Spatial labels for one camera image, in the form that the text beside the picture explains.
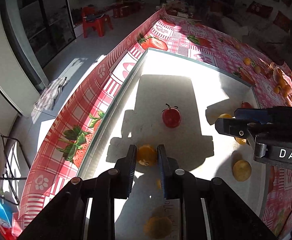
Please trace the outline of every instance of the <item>pillow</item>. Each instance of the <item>pillow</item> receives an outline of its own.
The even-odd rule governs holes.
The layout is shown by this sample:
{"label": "pillow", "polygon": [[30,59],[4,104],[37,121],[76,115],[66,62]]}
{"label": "pillow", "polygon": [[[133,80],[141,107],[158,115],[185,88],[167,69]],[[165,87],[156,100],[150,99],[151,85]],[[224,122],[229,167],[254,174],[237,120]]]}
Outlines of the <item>pillow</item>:
{"label": "pillow", "polygon": [[290,19],[286,17],[281,11],[278,11],[274,24],[288,33],[290,28]]}
{"label": "pillow", "polygon": [[246,11],[263,18],[268,18],[273,11],[273,8],[253,1]]}

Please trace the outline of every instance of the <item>pink tablecloth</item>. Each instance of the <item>pink tablecloth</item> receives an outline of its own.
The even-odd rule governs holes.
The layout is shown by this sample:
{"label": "pink tablecloth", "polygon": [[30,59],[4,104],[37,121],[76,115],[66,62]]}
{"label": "pink tablecloth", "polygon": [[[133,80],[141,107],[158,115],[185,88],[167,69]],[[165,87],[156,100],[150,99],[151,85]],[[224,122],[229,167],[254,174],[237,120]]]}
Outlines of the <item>pink tablecloth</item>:
{"label": "pink tablecloth", "polygon": [[[201,45],[190,41],[189,35],[196,37]],[[238,50],[220,39],[234,41],[230,36],[206,26],[194,26],[187,21],[174,19],[162,9],[119,43],[81,83],[50,128],[30,169],[19,213],[13,218],[12,233],[18,236],[60,189],[76,176],[100,119],[130,70],[149,46],[203,61],[230,73],[242,67],[256,83],[255,92],[261,107],[285,105],[284,98],[272,90],[276,85],[273,79],[257,75],[251,67],[243,64],[245,57],[256,62],[259,58],[268,63],[270,60],[247,45],[241,44]],[[287,75],[291,74],[286,64],[281,68]],[[72,152],[70,146],[74,145],[76,150]],[[274,189],[268,194],[263,216],[264,223],[273,232],[281,228],[290,211],[292,199],[292,171],[275,171]]]}

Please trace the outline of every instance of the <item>floor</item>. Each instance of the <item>floor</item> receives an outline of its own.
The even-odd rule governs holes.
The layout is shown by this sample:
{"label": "floor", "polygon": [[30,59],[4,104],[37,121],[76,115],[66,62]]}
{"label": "floor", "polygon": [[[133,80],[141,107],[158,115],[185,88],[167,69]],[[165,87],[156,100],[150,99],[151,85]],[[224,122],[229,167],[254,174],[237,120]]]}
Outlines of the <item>floor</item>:
{"label": "floor", "polygon": [[[52,111],[34,109],[29,118],[21,117],[16,120],[10,134],[20,140],[30,164],[58,113],[80,83],[120,41],[154,13],[154,7],[146,6],[128,17],[111,18],[113,30],[106,27],[104,37],[99,37],[97,32],[93,31],[89,32],[86,39],[81,35],[47,64],[44,72],[50,82],[56,78],[67,77],[68,84],[63,88]],[[13,146],[9,154],[9,158],[14,163],[13,173],[15,176],[27,177],[29,169],[26,162],[20,149],[15,147],[15,144]],[[24,180],[14,183],[19,198],[22,195],[24,183]],[[13,200],[8,185],[4,187],[4,191],[7,191],[6,197]]]}

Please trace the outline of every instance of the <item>red stool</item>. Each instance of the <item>red stool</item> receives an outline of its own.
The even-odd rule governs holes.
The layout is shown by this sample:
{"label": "red stool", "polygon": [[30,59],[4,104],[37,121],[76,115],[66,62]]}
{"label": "red stool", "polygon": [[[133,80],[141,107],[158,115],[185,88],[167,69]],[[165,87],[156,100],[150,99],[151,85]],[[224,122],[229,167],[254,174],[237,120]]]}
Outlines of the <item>red stool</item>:
{"label": "red stool", "polygon": [[104,31],[104,23],[108,22],[108,26],[110,29],[113,29],[113,26],[110,21],[110,17],[108,14],[105,14],[103,17],[94,20],[93,22],[86,22],[86,17],[89,14],[94,14],[95,9],[93,7],[84,7],[81,11],[82,17],[82,29],[84,33],[84,38],[87,38],[87,28],[92,27],[93,30],[97,30],[99,37],[103,37],[105,35]]}

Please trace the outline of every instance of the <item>lemon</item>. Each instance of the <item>lemon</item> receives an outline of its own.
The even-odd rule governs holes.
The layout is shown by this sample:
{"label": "lemon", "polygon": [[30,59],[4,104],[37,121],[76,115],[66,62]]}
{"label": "lemon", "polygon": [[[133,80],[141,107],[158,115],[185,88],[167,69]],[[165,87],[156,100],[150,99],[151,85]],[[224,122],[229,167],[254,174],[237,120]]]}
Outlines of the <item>lemon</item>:
{"label": "lemon", "polygon": [[144,225],[144,233],[152,239],[162,239],[170,235],[172,228],[168,217],[152,217]]}
{"label": "lemon", "polygon": [[221,114],[219,118],[232,118],[230,114]]}
{"label": "lemon", "polygon": [[235,137],[236,142],[238,142],[240,145],[246,144],[246,139]]}
{"label": "lemon", "polygon": [[237,181],[245,181],[252,174],[252,167],[249,162],[240,160],[233,166],[233,176]]}
{"label": "lemon", "polygon": [[152,166],[157,162],[157,152],[150,145],[143,145],[138,148],[136,161],[144,166]]}

